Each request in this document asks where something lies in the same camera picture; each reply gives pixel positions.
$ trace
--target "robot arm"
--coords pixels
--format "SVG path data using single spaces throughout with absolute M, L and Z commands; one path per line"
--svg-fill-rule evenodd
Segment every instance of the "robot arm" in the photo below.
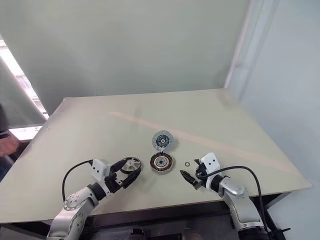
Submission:
M 71 194 L 63 203 L 61 212 L 53 219 L 47 240 L 77 240 L 85 221 L 103 198 L 109 198 L 120 188 L 126 189 L 139 176 L 141 169 L 133 171 L 124 180 L 117 179 L 119 171 L 127 160 L 114 165 L 107 161 L 94 159 L 91 174 L 96 182 Z
M 230 215 L 241 240 L 269 240 L 264 223 L 254 203 L 250 200 L 248 190 L 233 181 L 228 176 L 219 173 L 202 178 L 220 169 L 216 156 L 210 152 L 199 160 L 199 167 L 195 171 L 200 179 L 197 181 L 188 172 L 181 170 L 184 179 L 192 184 L 195 189 L 201 186 L 210 191 L 215 191 L 230 208 Z

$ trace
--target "beige table surface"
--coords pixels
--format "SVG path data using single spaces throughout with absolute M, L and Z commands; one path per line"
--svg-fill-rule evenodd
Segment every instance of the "beige table surface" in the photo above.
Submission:
M 158 175 L 149 166 L 153 135 L 168 130 L 177 139 L 174 169 Z M 104 199 L 93 214 L 220 201 L 196 191 L 179 170 L 195 171 L 194 159 L 214 152 L 221 167 L 243 165 L 259 178 L 264 195 L 310 187 L 286 155 L 225 89 L 66 98 L 0 183 L 0 223 L 53 219 L 62 208 L 61 184 L 73 165 L 92 158 L 112 163 L 142 160 L 139 178 Z M 257 187 L 249 172 L 227 174 Z M 66 194 L 93 183 L 88 164 L 67 178 Z

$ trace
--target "small metal part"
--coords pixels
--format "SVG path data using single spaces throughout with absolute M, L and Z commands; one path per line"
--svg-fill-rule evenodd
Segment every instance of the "small metal part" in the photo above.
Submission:
M 128 156 L 123 160 L 126 160 L 126 163 L 125 165 L 123 165 L 120 171 L 124 174 L 130 174 L 133 171 L 136 171 L 141 168 L 141 161 L 134 156 Z
M 169 173 L 174 164 L 174 159 L 165 152 L 157 152 L 150 160 L 151 169 L 161 175 Z
M 152 145 L 159 152 L 169 151 L 174 143 L 174 137 L 166 130 L 158 131 L 152 138 Z

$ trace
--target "person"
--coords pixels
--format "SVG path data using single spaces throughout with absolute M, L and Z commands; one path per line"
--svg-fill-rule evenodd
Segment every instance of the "person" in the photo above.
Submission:
M 5 111 L 0 104 L 0 182 L 12 166 L 8 156 L 15 153 L 20 141 L 8 130 Z

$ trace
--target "hand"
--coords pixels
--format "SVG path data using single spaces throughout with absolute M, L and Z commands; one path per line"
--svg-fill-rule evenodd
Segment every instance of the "hand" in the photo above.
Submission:
M 11 133 L 0 139 L 0 157 L 13 154 L 17 151 L 20 141 Z

